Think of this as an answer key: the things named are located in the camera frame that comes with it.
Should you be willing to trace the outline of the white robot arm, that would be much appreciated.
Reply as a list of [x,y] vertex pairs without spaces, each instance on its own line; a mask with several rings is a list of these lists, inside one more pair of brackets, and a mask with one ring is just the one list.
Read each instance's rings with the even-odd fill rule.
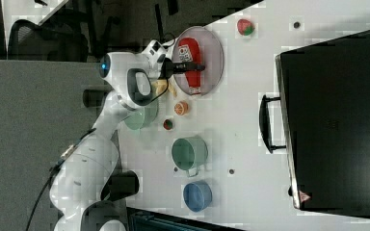
[[187,45],[182,59],[175,61],[157,40],[140,53],[109,52],[101,58],[99,75],[112,90],[92,128],[62,154],[51,171],[49,198],[62,213],[53,231],[127,231],[115,204],[101,198],[119,158],[111,138],[120,123],[165,93],[153,82],[202,72],[205,65],[200,58]]

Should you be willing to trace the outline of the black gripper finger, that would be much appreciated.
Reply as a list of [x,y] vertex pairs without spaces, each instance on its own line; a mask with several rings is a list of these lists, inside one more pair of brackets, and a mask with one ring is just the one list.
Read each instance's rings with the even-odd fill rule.
[[203,64],[196,64],[192,62],[173,64],[174,74],[181,74],[187,71],[203,71],[204,69],[205,69],[205,66]]

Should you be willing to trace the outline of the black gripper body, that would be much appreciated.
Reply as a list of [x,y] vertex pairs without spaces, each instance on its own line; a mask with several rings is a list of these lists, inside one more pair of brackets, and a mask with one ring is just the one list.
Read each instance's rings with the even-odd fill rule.
[[160,69],[160,79],[170,79],[174,74],[175,63],[171,59],[165,59]]

